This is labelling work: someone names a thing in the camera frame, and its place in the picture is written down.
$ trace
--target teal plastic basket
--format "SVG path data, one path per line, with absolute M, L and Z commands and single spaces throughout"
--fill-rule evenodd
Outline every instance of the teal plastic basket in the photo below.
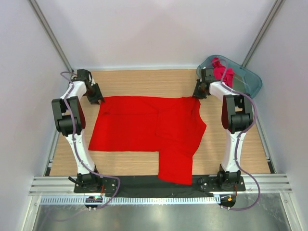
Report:
M 255 73 L 249 71 L 245 67 L 233 62 L 232 60 L 221 56 L 221 55 L 211 55 L 209 56 L 202 64 L 200 64 L 197 68 L 197 75 L 201 78 L 200 70 L 207 67 L 213 68 L 212 60 L 213 58 L 218 57 L 219 59 L 225 59 L 228 62 L 227 68 L 232 68 L 235 75 L 233 78 L 233 89 L 242 93 L 250 94 L 251 98 L 254 98 L 262 87 L 261 78 Z

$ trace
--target light wood tabletop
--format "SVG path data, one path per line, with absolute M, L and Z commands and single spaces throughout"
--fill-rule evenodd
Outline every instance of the light wood tabletop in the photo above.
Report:
M 196 70 L 95 71 L 95 82 L 106 96 L 155 96 L 179 98 L 193 94 Z M 221 107 L 216 97 L 201 100 L 200 115 L 207 127 L 200 147 L 193 156 L 193 174 L 216 174 L 223 159 L 226 131 L 221 125 Z M 90 105 L 82 97 L 86 118 L 85 138 L 90 142 L 99 105 Z M 106 175 L 157 175 L 158 153 L 154 152 L 93 152 L 90 155 L 100 173 Z M 241 166 L 250 173 L 270 173 L 259 133 L 254 126 L 248 131 L 242 149 Z M 55 151 L 51 176 L 75 176 L 77 165 L 64 136 Z

